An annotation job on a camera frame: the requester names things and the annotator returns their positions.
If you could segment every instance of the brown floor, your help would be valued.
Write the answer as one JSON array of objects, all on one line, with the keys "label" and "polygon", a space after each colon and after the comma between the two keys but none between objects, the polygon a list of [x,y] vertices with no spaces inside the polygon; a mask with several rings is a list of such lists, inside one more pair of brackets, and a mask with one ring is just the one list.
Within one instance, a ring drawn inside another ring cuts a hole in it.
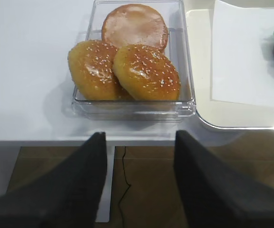
[{"label": "brown floor", "polygon": [[[74,147],[22,148],[9,190],[24,185],[59,164]],[[274,187],[274,134],[249,132],[235,142],[210,148],[235,169]],[[96,228],[120,228],[117,203],[126,189],[121,157],[116,150],[110,222]],[[186,228],[187,222],[173,173],[172,147],[127,147],[125,168],[132,184],[122,202],[126,227]]]}]

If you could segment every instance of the white paper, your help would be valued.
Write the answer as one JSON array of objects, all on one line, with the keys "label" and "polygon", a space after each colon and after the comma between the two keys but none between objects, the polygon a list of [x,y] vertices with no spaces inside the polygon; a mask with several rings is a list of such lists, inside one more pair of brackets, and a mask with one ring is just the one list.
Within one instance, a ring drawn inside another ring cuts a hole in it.
[{"label": "white paper", "polygon": [[274,107],[274,8],[240,8],[216,0],[212,98]]}]

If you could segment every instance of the transparent plastic tray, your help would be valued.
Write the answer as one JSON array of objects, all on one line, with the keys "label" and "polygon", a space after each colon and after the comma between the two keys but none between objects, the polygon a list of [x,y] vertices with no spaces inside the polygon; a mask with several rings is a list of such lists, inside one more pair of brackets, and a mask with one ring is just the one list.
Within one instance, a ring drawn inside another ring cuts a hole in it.
[{"label": "transparent plastic tray", "polygon": [[92,120],[163,120],[178,122],[195,114],[195,94],[190,66],[186,17],[182,0],[96,0],[88,26],[86,40],[101,39],[106,16],[115,8],[140,3],[156,9],[168,27],[165,55],[179,72],[181,93],[178,101],[91,101],[75,87],[73,110]]}]

